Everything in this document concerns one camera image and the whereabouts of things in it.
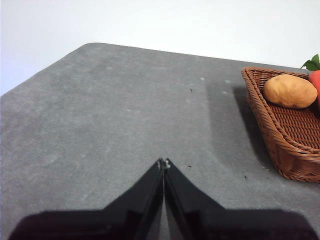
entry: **woven basket weave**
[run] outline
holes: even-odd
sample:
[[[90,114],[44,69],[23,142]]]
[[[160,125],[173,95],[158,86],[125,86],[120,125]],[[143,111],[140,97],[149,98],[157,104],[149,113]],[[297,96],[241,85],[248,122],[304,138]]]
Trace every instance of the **woven basket weave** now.
[[[308,75],[258,67],[246,67],[241,73],[249,105],[278,172],[287,179],[320,183],[320,116],[316,115],[316,104],[289,109],[263,97],[264,84],[274,76],[290,74],[308,79]]]

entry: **potato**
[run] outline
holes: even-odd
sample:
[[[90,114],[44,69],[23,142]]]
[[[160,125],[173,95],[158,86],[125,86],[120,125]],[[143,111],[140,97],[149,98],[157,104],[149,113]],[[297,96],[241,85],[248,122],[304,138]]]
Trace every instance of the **potato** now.
[[[317,98],[317,89],[301,77],[282,74],[270,78],[263,87],[264,97],[285,108],[303,109]]]

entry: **wicker basket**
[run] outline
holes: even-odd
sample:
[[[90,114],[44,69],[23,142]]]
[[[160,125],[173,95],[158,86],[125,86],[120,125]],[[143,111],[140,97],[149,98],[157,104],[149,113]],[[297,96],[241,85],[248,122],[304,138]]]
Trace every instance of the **wicker basket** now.
[[[244,68],[248,102],[278,172],[287,179],[320,183],[320,116],[316,103],[305,109],[289,109],[266,102],[262,95],[266,81],[281,74],[308,79],[302,73]]]

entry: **tomato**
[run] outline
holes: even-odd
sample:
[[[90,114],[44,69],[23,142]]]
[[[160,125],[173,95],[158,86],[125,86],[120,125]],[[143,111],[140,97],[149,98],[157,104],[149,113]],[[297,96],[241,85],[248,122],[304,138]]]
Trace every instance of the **tomato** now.
[[[320,70],[313,71],[309,75],[309,81],[315,86],[318,91],[317,103],[320,108]]]

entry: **green leaf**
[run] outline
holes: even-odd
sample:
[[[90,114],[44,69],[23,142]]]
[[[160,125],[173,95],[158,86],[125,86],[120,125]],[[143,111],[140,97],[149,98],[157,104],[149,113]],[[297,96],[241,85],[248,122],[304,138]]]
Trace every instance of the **green leaf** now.
[[[317,71],[320,70],[320,68],[318,68],[317,63],[314,61],[306,61],[303,65],[303,67],[306,67],[306,69],[310,70],[310,71]]]
[[[313,62],[315,62],[315,63],[318,64],[318,63],[319,63],[319,55],[318,55],[318,54],[314,55],[314,56],[312,57],[311,61],[313,61]]]
[[[319,61],[319,55],[316,54],[312,57],[311,61],[313,61],[315,63],[315,65],[317,66],[318,70],[320,70],[320,61]]]

